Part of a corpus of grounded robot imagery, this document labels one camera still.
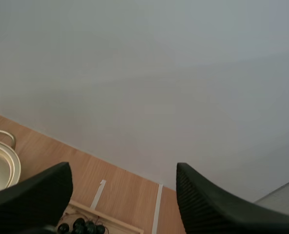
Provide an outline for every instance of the laminate floor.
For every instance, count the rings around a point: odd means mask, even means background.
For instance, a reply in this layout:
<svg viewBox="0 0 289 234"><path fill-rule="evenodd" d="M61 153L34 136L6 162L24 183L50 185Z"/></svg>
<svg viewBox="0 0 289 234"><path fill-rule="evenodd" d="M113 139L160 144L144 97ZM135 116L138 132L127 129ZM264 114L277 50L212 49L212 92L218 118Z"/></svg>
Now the laminate floor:
<svg viewBox="0 0 289 234"><path fill-rule="evenodd" d="M96 210L139 227L145 234L152 232L158 184L2 116L0 129L13 133L17 138L16 152L21 161L21 180L59 162L68 161L73 173L74 201L90 206L104 179L106 185ZM7 136L0 135L0 140L10 143ZM157 233L184 233L175 191L167 188L162 193Z"/></svg>

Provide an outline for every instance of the white wall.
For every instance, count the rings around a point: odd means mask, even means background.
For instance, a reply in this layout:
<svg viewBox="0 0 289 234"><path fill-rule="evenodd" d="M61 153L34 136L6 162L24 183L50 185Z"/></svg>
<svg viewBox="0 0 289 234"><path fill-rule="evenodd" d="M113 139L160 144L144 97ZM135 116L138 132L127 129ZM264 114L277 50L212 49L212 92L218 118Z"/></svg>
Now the white wall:
<svg viewBox="0 0 289 234"><path fill-rule="evenodd" d="M289 182L289 0L0 1L0 114L259 199Z"/></svg>
<svg viewBox="0 0 289 234"><path fill-rule="evenodd" d="M258 200L256 203L289 215L289 183Z"/></svg>

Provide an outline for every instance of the white tape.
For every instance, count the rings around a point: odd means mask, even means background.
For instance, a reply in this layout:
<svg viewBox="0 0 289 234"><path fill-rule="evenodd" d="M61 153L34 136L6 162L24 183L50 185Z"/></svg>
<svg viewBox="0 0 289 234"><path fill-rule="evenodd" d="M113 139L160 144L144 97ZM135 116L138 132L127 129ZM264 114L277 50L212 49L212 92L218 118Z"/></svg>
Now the white tape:
<svg viewBox="0 0 289 234"><path fill-rule="evenodd" d="M157 192L157 198L156 198L155 212L154 212L154 221L153 221L153 227L152 227L152 234L156 234L157 233L159 207L160 207L160 200L162 198L162 191L163 191L163 185L159 184L158 192Z"/></svg>
<svg viewBox="0 0 289 234"><path fill-rule="evenodd" d="M95 195L95 198L93 200L93 202L91 203L91 206L90 208L95 210L96 209L96 205L101 197L101 194L102 194L102 191L104 189L104 186L105 186L105 183L106 183L106 180L102 180L101 183L100 183L100 186L99 188L97 189L97 192L96 192L96 195Z"/></svg>

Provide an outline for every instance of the black object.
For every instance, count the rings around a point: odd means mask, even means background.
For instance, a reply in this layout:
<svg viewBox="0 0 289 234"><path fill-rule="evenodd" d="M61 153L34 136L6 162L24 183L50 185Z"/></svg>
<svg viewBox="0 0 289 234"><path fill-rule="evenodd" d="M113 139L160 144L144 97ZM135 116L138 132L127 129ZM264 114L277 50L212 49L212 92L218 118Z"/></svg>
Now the black object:
<svg viewBox="0 0 289 234"><path fill-rule="evenodd" d="M78 218L73 223L73 228L79 227L79 226L85 226L85 220L83 218Z"/></svg>
<svg viewBox="0 0 289 234"><path fill-rule="evenodd" d="M84 226L76 226L76 227L72 230L72 234L85 234L85 228L84 228Z"/></svg>
<svg viewBox="0 0 289 234"><path fill-rule="evenodd" d="M289 234L289 216L240 199L178 163L177 202L187 234Z"/></svg>
<svg viewBox="0 0 289 234"><path fill-rule="evenodd" d="M105 233L105 227L103 225L97 225L96 233L97 234L104 234Z"/></svg>
<svg viewBox="0 0 289 234"><path fill-rule="evenodd" d="M95 225L93 221L88 220L87 222L85 222L85 227L88 227L90 225Z"/></svg>
<svg viewBox="0 0 289 234"><path fill-rule="evenodd" d="M0 191L0 234L55 227L72 192L72 172L67 162Z"/></svg>
<svg viewBox="0 0 289 234"><path fill-rule="evenodd" d="M96 226L94 224L90 224L86 226L86 234L96 234Z"/></svg>
<svg viewBox="0 0 289 234"><path fill-rule="evenodd" d="M70 226L68 226L67 223L62 223L59 227L58 227L58 233L59 234L65 234L66 232L68 232L70 230Z"/></svg>

